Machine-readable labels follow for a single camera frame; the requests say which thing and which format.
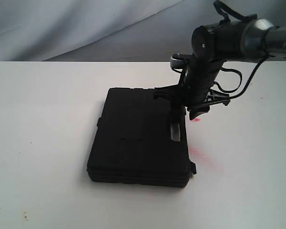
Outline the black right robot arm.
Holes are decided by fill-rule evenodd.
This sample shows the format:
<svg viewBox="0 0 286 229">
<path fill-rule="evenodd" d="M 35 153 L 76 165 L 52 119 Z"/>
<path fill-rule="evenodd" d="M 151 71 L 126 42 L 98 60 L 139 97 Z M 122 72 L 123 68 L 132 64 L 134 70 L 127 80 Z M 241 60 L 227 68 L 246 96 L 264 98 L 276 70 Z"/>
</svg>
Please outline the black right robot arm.
<svg viewBox="0 0 286 229">
<path fill-rule="evenodd" d="M 286 59 L 286 27 L 265 19 L 224 21 L 200 26 L 192 34 L 191 55 L 174 54 L 170 67 L 180 74 L 176 85 L 156 88 L 155 98 L 170 102 L 169 121 L 179 123 L 186 112 L 194 119 L 214 104 L 228 105 L 240 97 L 240 89 L 224 90 L 216 77 L 227 61 L 255 62 L 260 66 L 271 57 Z"/>
</svg>

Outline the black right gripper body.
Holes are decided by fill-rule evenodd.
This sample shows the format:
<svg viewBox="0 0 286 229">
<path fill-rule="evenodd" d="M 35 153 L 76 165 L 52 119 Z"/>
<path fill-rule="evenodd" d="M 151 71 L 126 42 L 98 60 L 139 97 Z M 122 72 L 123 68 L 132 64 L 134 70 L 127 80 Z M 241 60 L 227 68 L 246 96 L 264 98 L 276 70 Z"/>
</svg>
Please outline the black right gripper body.
<svg viewBox="0 0 286 229">
<path fill-rule="evenodd" d="M 170 102 L 170 107 L 179 109 L 182 106 L 188 110 L 230 103 L 229 95 L 213 89 L 189 89 L 181 85 L 170 85 L 154 89 L 154 99 L 162 98 Z"/>
</svg>

